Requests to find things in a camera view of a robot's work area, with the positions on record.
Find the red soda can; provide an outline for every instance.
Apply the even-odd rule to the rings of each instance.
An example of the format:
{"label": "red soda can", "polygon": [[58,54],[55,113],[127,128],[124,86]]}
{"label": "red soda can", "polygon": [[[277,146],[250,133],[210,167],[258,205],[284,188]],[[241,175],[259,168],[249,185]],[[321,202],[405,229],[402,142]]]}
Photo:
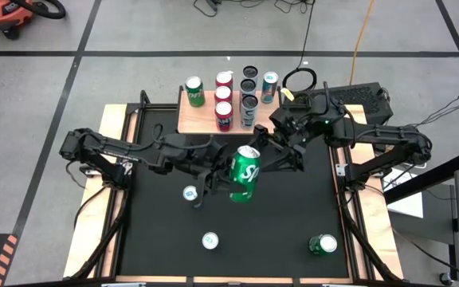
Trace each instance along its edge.
{"label": "red soda can", "polygon": [[233,75],[230,72],[220,72],[215,77],[215,86],[226,86],[233,91]]}
{"label": "red soda can", "polygon": [[226,86],[220,86],[219,88],[215,89],[215,102],[220,103],[222,101],[227,101],[231,104],[233,99],[232,92],[230,88]]}
{"label": "red soda can", "polygon": [[228,132],[233,127],[233,107],[230,103],[222,101],[215,105],[217,127],[221,132]]}

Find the gray floor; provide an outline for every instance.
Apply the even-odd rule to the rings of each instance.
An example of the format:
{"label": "gray floor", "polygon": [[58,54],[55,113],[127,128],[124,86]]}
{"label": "gray floor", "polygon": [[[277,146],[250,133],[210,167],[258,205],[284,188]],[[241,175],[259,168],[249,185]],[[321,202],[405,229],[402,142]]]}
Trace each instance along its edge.
{"label": "gray floor", "polygon": [[[58,101],[68,97],[6,284],[62,277],[82,194],[65,174],[65,161],[57,154],[67,131],[97,129],[105,104],[136,102],[143,88],[152,102],[173,103],[178,86],[191,75],[212,79],[222,70],[239,73],[244,65],[256,65],[284,76],[296,67],[299,57],[263,57],[264,53],[233,57],[232,51],[301,51],[308,20],[308,14],[298,8],[282,14],[273,1],[253,9],[224,2],[216,18],[206,18],[192,7],[192,1],[102,0],[86,51],[186,52],[179,57],[122,57],[121,53],[82,57],[73,68],[72,89],[64,94],[73,57],[59,57],[53,51],[77,50],[97,1],[62,0],[69,13],[66,19],[35,18],[17,41],[8,41],[0,33],[0,233],[12,232]],[[352,51],[368,3],[318,0],[306,50]],[[459,0],[444,3],[459,34]],[[204,1],[198,4],[206,8]],[[211,50],[228,51],[228,57],[189,57],[189,51]],[[378,0],[361,50],[458,52],[434,0]],[[9,57],[4,51],[51,54]],[[390,124],[415,123],[459,94],[456,56],[359,57],[354,83],[378,81],[392,97]],[[319,82],[347,85],[350,57],[304,60],[318,73]],[[301,88],[306,81],[303,76],[292,80],[292,88]],[[206,88],[213,87],[212,80],[206,80]],[[459,155],[459,111],[421,130],[434,144],[428,168]],[[448,259],[447,246],[412,239]],[[438,284],[444,266],[401,238],[396,243],[406,278]]]}

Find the can top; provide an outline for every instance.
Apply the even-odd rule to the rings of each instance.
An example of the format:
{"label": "can top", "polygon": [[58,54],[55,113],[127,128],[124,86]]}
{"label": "can top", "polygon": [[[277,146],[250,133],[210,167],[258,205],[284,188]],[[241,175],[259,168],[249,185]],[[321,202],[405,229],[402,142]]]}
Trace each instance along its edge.
{"label": "can top", "polygon": [[187,88],[197,88],[201,85],[201,79],[196,76],[188,77],[187,81],[185,81],[185,86]]}
{"label": "can top", "polygon": [[215,89],[215,96],[219,99],[227,99],[231,96],[231,90],[226,86],[220,86]]}
{"label": "can top", "polygon": [[198,197],[198,192],[196,192],[196,187],[187,186],[183,189],[183,198],[188,201],[193,201]]}
{"label": "can top", "polygon": [[251,92],[256,88],[256,83],[251,79],[245,79],[240,83],[240,88],[243,91]]}
{"label": "can top", "polygon": [[330,234],[325,234],[320,239],[320,247],[325,250],[325,252],[333,252],[338,246],[338,242],[335,240],[334,236]]}
{"label": "can top", "polygon": [[221,84],[231,82],[231,73],[230,72],[220,72],[215,77],[215,80]]}
{"label": "can top", "polygon": [[255,66],[247,66],[244,68],[244,76],[253,78],[258,75],[258,69]]}
{"label": "can top", "polygon": [[263,76],[263,80],[265,80],[269,84],[277,83],[277,79],[279,79],[279,76],[277,76],[277,74],[274,72],[267,72]]}
{"label": "can top", "polygon": [[246,108],[254,108],[258,105],[258,98],[253,95],[244,95],[242,98],[242,104]]}
{"label": "can top", "polygon": [[208,250],[212,250],[219,244],[219,237],[214,232],[207,232],[203,235],[203,246]]}
{"label": "can top", "polygon": [[256,148],[247,145],[239,147],[237,151],[240,155],[248,159],[257,159],[260,157],[260,152]]}
{"label": "can top", "polygon": [[231,104],[228,102],[220,102],[215,106],[215,112],[221,116],[226,116],[231,113]]}

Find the green soda can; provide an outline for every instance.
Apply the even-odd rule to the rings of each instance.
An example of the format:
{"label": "green soda can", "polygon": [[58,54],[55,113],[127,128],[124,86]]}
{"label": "green soda can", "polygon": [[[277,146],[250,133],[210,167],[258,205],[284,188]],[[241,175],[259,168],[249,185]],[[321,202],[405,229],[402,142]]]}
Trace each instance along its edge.
{"label": "green soda can", "polygon": [[205,92],[203,92],[203,82],[199,77],[193,76],[185,81],[185,89],[189,103],[193,107],[201,107],[205,104]]}
{"label": "green soda can", "polygon": [[320,234],[309,239],[309,250],[315,255],[331,254],[338,247],[338,242],[330,234]]}
{"label": "green soda can", "polygon": [[230,178],[245,187],[243,193],[230,193],[234,202],[249,202],[256,190],[260,171],[260,152],[250,146],[241,146],[231,162]]}

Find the orange vacuum cleaner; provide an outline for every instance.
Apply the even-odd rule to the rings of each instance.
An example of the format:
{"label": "orange vacuum cleaner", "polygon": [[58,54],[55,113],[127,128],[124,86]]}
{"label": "orange vacuum cleaner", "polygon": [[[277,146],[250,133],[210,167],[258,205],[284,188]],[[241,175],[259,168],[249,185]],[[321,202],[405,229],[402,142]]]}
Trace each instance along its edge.
{"label": "orange vacuum cleaner", "polygon": [[0,30],[4,35],[15,40],[19,37],[19,29],[31,21],[33,14],[49,19],[62,19],[66,12],[58,0],[46,0],[57,8],[57,12],[49,12],[43,2],[32,0],[0,0]]}

